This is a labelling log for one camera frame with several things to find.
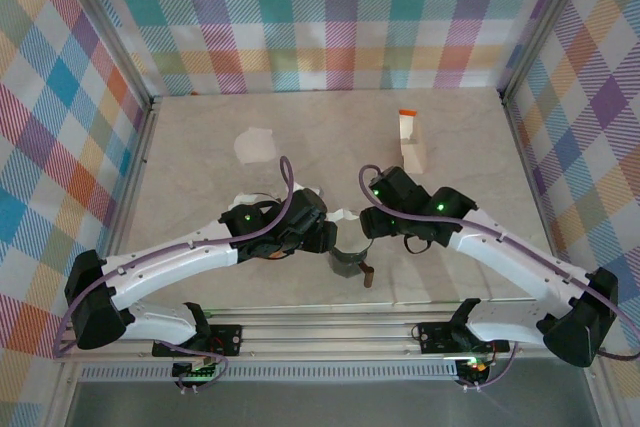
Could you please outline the coffee filter bag orange top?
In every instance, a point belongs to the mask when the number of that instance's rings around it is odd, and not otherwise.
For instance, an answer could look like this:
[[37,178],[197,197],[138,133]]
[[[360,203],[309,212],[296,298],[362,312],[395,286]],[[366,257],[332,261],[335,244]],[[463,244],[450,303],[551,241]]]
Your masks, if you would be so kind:
[[404,170],[410,174],[424,174],[427,167],[427,149],[415,110],[399,110],[399,138]]

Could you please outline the white paper coffee filter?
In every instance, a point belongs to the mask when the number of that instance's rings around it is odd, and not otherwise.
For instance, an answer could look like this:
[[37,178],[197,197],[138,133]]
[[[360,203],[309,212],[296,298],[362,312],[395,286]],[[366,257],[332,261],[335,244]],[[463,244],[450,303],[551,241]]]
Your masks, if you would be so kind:
[[266,192],[252,192],[252,193],[239,193],[228,206],[227,210],[232,209],[240,205],[248,205],[251,208],[260,212],[267,212],[273,207],[279,206],[281,199]]
[[249,127],[234,141],[234,151],[241,164],[269,162],[276,158],[277,149],[271,129]]
[[327,214],[327,220],[337,227],[334,247],[343,253],[358,253],[370,246],[370,240],[363,233],[359,215],[348,209],[338,209]]

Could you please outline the grey server with wooden handle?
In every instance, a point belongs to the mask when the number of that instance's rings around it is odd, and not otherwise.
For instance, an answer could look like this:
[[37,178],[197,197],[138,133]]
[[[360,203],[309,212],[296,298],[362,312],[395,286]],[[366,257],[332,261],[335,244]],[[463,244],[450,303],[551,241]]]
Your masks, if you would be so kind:
[[373,285],[375,269],[367,262],[368,249],[359,252],[343,252],[337,248],[330,251],[331,270],[344,278],[363,275],[363,286],[367,289]]

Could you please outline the left controller circuit board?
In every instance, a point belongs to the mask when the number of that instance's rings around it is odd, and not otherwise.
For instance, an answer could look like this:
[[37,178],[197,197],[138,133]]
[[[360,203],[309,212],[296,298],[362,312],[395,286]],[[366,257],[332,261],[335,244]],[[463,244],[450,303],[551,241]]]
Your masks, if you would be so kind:
[[192,385],[201,386],[207,382],[217,380],[219,374],[225,370],[225,363],[219,360],[207,358],[200,366],[194,366],[190,362],[174,362],[171,368],[171,376],[176,383],[182,383],[190,388]]

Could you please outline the controller circuit board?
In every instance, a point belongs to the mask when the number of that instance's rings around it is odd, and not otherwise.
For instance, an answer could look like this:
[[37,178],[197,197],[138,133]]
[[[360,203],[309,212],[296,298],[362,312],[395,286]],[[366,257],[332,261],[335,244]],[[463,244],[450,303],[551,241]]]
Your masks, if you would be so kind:
[[491,364],[475,358],[456,360],[456,382],[463,387],[485,384],[490,377]]
[[182,383],[190,388],[192,385],[201,386],[207,382],[217,380],[219,374],[225,370],[225,363],[219,360],[207,358],[200,366],[194,366],[190,362],[174,362],[171,368],[171,376],[176,383]]

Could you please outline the right controller circuit board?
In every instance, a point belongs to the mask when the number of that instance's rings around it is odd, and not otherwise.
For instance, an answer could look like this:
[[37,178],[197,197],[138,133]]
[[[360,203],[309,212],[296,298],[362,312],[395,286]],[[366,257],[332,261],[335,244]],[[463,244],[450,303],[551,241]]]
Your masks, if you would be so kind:
[[475,358],[456,360],[456,382],[463,387],[485,384],[490,377],[491,364]]

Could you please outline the aluminium mounting rail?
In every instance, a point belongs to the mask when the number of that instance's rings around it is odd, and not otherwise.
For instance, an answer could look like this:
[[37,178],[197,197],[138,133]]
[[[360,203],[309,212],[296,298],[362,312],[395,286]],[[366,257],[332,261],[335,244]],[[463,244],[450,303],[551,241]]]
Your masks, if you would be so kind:
[[[530,300],[489,301],[500,307],[516,307]],[[422,354],[420,345],[410,335],[421,322],[452,322],[460,305],[445,304],[361,304],[334,306],[237,308],[204,311],[208,324],[240,324],[243,340],[235,360],[324,361],[377,360],[403,357],[469,358],[504,357],[507,353]],[[74,361],[174,359],[202,365],[203,351],[193,355],[179,352],[175,346],[167,355],[159,352],[152,340],[120,340],[102,348],[81,350],[74,345],[71,325],[63,328],[56,349],[60,358]],[[544,346],[508,341],[511,350],[530,347],[544,355]]]

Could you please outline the aluminium side rail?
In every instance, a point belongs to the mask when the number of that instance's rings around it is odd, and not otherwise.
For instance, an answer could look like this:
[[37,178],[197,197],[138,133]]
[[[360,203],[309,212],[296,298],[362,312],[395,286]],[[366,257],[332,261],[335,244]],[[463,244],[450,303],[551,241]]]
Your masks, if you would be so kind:
[[161,97],[151,98],[146,108],[121,201],[115,211],[112,229],[106,238],[105,254],[117,254],[127,245],[161,103]]
[[503,112],[505,114],[506,120],[508,122],[510,131],[511,131],[511,135],[513,137],[513,141],[515,143],[515,148],[517,150],[517,153],[519,155],[521,164],[522,164],[522,168],[524,170],[524,175],[528,184],[528,188],[530,190],[530,193],[532,195],[533,198],[533,202],[537,211],[537,215],[540,219],[541,225],[542,225],[542,229],[544,232],[544,236],[546,239],[546,244],[547,247],[549,248],[550,252],[558,257],[560,260],[564,261],[565,258],[560,254],[557,245],[555,243],[553,234],[552,234],[552,229],[551,229],[551,225],[548,222],[548,219],[546,217],[546,212],[544,210],[544,205],[543,205],[543,201],[542,201],[542,197],[537,189],[537,183],[536,180],[534,178],[534,174],[533,174],[533,169],[530,165],[528,156],[526,154],[525,151],[525,146],[522,142],[522,139],[520,137],[518,128],[517,128],[517,122],[515,120],[514,114],[511,112],[510,107],[508,105],[508,102],[506,100],[504,100],[503,98],[500,98],[500,103],[503,109]]

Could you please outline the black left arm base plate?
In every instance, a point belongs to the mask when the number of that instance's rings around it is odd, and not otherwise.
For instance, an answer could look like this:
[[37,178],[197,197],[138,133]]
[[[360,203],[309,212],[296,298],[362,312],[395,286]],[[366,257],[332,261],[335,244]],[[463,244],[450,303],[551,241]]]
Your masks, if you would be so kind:
[[242,340],[243,326],[240,324],[209,324],[206,328],[198,328],[193,337],[179,343],[178,347],[235,357],[240,354]]

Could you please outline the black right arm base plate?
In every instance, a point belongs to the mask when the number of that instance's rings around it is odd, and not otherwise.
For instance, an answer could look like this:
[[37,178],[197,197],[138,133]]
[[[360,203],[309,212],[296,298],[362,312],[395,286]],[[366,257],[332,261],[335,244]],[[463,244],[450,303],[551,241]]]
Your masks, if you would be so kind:
[[510,344],[506,340],[482,341],[466,326],[452,322],[421,322],[410,331],[420,345],[422,354],[471,354],[507,353]]

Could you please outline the aluminium frame post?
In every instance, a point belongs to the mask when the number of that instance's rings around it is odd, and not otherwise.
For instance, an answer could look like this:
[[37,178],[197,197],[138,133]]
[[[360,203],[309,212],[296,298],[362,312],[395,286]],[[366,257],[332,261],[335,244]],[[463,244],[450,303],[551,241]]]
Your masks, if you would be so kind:
[[499,84],[498,93],[507,108],[515,99],[535,58],[540,53],[553,27],[556,25],[569,0],[537,0],[532,11],[529,35],[524,42],[516,45],[516,56],[507,65],[504,79]]
[[78,1],[136,98],[141,101],[145,107],[150,108],[153,105],[153,96],[146,88],[141,75],[131,61],[103,4],[100,0]]

